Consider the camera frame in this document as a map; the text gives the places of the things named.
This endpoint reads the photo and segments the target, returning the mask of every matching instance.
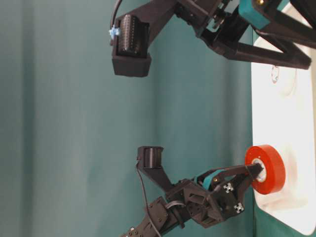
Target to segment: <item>wire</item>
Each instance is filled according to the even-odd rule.
[[[110,22],[110,29],[113,27],[114,25],[114,21],[115,21],[115,18],[117,16],[117,12],[118,12],[118,9],[119,9],[119,6],[120,4],[122,3],[123,0],[117,0],[115,5],[114,5],[114,10],[112,12],[112,16],[111,16],[111,22]]]
[[[148,208],[148,202],[147,202],[147,196],[146,196],[146,191],[145,191],[145,185],[144,185],[144,182],[143,182],[143,178],[139,172],[139,169],[138,169],[138,162],[136,164],[136,171],[137,171],[137,174],[139,176],[139,180],[140,180],[140,183],[141,183],[141,186],[142,186],[142,191],[143,191],[143,199],[144,199],[144,202],[145,202],[145,206],[146,206],[146,213],[148,215],[148,219],[150,221],[150,224],[152,224],[152,227],[154,228],[154,230],[156,231],[158,237],[161,237],[161,234],[159,233],[158,229],[156,228],[156,226],[154,225],[153,223],[153,220],[152,218],[150,217],[150,213],[149,213],[149,208]]]
[[[179,206],[185,206],[185,204],[183,203],[183,202],[181,202],[181,201],[172,201],[172,202],[170,202],[170,203],[168,203],[166,206],[164,206],[166,209],[170,209],[170,208],[172,208],[173,206],[177,206],[177,205],[179,205]]]

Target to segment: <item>black robotic arm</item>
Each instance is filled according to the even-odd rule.
[[[149,204],[137,227],[121,237],[156,237],[193,219],[209,228],[244,211],[244,193],[262,171],[260,164],[212,169],[194,179],[171,184],[161,165],[162,147],[140,147],[138,169],[164,192]]]
[[[311,27],[279,11],[281,0],[240,0],[233,13],[225,11],[230,1],[151,0],[116,18],[110,30],[115,74],[148,75],[152,60],[148,48],[174,14],[191,25],[210,49],[228,59],[309,68],[311,59],[294,43],[316,48],[315,0],[291,0]],[[249,26],[280,52],[239,42]]]

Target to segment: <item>teal bracket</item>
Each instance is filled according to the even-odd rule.
[[[259,30],[270,23],[266,17],[253,7],[251,0],[240,0],[239,14]]]
[[[211,173],[210,175],[208,175],[208,176],[204,179],[204,181],[203,181],[203,188],[205,188],[206,190],[208,190],[208,189],[209,189],[209,186],[210,186],[211,183],[212,183],[213,178],[214,178],[216,175],[218,175],[220,172],[222,172],[222,171],[225,171],[225,170],[224,170],[224,169],[219,169],[219,170],[214,171],[214,172]]]

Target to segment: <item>green fabric background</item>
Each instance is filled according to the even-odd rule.
[[[120,12],[147,1],[124,1]],[[251,145],[250,64],[216,55],[173,18],[144,79],[114,76],[114,1],[10,0],[0,6],[0,236],[118,237],[142,220],[134,165],[165,147],[173,182],[243,163]],[[248,31],[243,41],[252,42]],[[161,191],[145,180],[149,200]],[[168,236],[252,236],[246,212]]]

